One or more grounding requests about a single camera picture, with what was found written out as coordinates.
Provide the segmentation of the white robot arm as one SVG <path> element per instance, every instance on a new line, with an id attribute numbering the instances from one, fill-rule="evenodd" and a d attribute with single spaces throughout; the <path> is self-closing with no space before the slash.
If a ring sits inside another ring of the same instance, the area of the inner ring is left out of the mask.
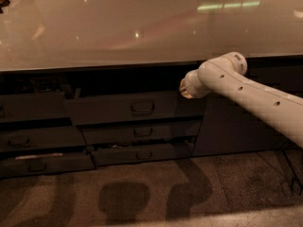
<path id="1" fill-rule="evenodd" d="M 303 148 L 303 98 L 246 78 L 247 61 L 230 52 L 203 62 L 181 80 L 185 98 L 225 96 Z"/>

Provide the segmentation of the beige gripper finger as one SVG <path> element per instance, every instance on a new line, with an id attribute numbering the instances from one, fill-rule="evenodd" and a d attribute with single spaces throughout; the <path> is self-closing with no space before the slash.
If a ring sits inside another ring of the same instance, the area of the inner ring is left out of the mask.
<path id="1" fill-rule="evenodd" d="M 192 99 L 191 94 L 187 91 L 184 79 L 182 79 L 180 82 L 179 92 L 180 92 L 181 96 L 183 96 L 184 98 Z"/>

